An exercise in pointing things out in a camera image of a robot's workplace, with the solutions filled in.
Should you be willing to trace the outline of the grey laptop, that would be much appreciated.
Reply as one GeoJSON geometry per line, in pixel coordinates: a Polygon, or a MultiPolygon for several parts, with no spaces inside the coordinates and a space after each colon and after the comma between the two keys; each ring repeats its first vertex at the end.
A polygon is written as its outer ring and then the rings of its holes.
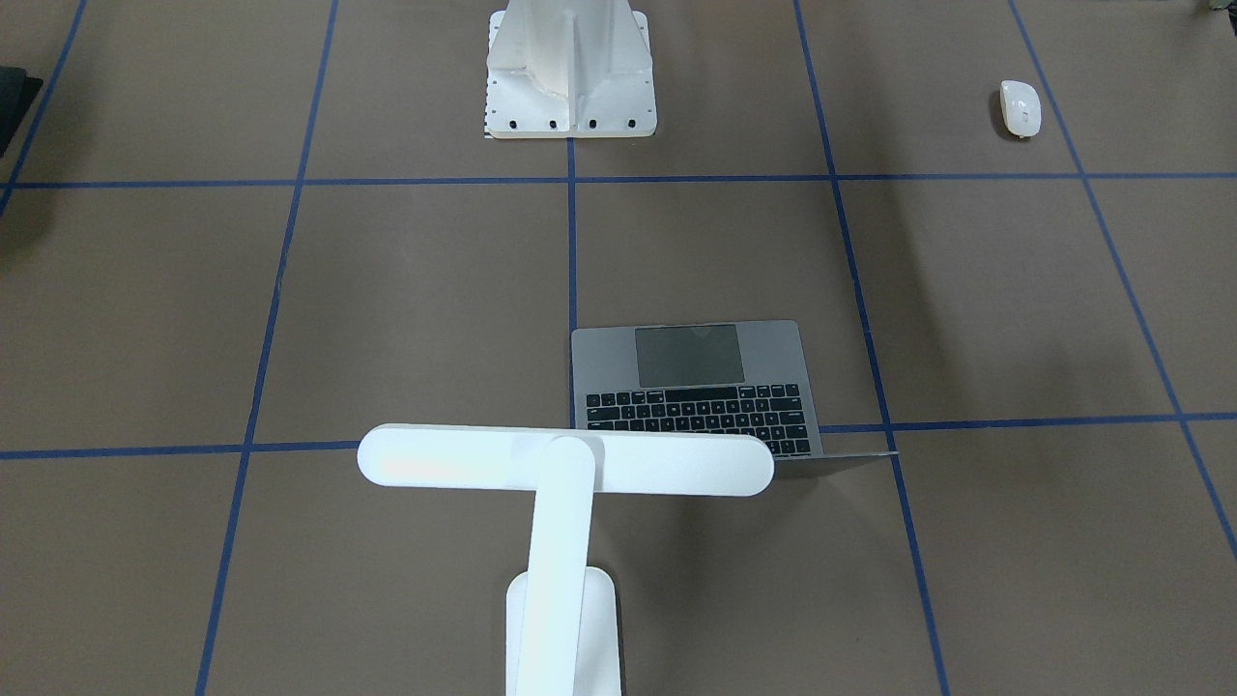
{"type": "Polygon", "coordinates": [[[772,452],[774,478],[825,478],[894,457],[823,446],[792,320],[576,329],[570,366],[581,430],[755,436],[772,452]]]}

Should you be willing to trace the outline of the white computer mouse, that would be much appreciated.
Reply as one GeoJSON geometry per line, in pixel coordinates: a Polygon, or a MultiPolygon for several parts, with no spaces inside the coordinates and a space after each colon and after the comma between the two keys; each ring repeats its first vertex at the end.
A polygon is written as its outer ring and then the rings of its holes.
{"type": "Polygon", "coordinates": [[[1043,122],[1040,96],[1025,82],[1002,80],[998,91],[1004,129],[1016,138],[1032,138],[1043,122]]]}

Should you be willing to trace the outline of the black mouse pad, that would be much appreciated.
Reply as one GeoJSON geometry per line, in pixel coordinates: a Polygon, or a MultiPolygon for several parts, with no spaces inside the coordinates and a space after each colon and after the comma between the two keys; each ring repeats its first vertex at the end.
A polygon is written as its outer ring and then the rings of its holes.
{"type": "Polygon", "coordinates": [[[43,87],[45,80],[40,75],[30,75],[19,67],[1,67],[1,156],[12,145],[14,134],[43,87]]]}

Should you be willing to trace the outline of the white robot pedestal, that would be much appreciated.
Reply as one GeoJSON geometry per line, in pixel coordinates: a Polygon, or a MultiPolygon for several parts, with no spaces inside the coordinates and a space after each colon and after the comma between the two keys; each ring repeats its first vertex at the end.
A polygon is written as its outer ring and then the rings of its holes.
{"type": "Polygon", "coordinates": [[[627,1],[511,1],[490,14],[482,132],[642,138],[658,127],[648,19],[627,1]]]}

